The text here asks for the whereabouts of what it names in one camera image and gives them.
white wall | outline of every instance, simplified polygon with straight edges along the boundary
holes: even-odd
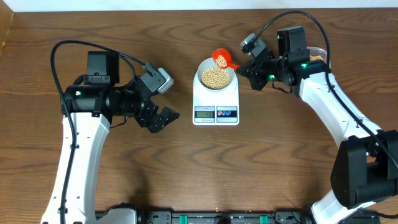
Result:
[[[398,0],[4,0],[14,12],[398,7]]]

